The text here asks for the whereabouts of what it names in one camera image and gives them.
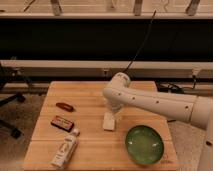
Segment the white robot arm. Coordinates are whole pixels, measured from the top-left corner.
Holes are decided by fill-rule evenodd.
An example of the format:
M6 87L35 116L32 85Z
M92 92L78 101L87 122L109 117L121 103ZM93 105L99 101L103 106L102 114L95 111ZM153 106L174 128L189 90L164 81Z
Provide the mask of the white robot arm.
M130 78L122 72L113 76L103 89L108 109L117 113L132 105L172 118L206 131L197 171L213 171L213 99L196 95L145 91L129 87Z

